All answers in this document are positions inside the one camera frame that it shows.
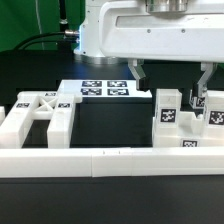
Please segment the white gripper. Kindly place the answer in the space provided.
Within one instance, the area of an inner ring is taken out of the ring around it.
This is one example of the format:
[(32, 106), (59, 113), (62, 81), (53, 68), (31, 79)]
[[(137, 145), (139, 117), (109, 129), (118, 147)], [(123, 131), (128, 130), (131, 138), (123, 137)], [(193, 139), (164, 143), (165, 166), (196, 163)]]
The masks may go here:
[(148, 0), (115, 0), (99, 14), (99, 46), (106, 56), (132, 58), (136, 89), (146, 92), (143, 59), (224, 62), (224, 0), (186, 0), (183, 11), (154, 11)]

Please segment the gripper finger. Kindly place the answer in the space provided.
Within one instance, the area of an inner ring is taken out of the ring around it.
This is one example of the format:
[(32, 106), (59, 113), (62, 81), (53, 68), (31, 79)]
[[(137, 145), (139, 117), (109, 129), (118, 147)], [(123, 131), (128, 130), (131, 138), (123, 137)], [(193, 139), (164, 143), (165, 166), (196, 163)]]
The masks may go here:
[(194, 97), (203, 97), (207, 91), (207, 83), (217, 70), (217, 64), (213, 62), (202, 62), (200, 79), (193, 84), (192, 95)]

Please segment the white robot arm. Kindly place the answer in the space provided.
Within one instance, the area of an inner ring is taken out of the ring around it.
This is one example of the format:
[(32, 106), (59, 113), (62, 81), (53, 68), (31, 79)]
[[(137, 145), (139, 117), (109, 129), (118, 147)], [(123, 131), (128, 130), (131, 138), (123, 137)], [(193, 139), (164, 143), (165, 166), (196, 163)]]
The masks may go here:
[(99, 13), (99, 46), (127, 58), (138, 79), (140, 59), (200, 62), (200, 96), (224, 63), (224, 0), (108, 1)]

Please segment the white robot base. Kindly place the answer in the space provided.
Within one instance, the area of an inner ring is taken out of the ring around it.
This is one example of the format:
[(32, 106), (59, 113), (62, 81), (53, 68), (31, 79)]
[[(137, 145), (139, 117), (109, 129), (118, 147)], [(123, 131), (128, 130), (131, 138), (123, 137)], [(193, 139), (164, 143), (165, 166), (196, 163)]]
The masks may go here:
[(79, 26), (79, 45), (74, 50), (75, 59), (90, 64), (117, 64), (131, 60), (121, 54), (104, 55), (100, 48), (100, 21), (102, 8), (127, 15), (138, 6), (137, 0), (85, 0), (85, 18)]

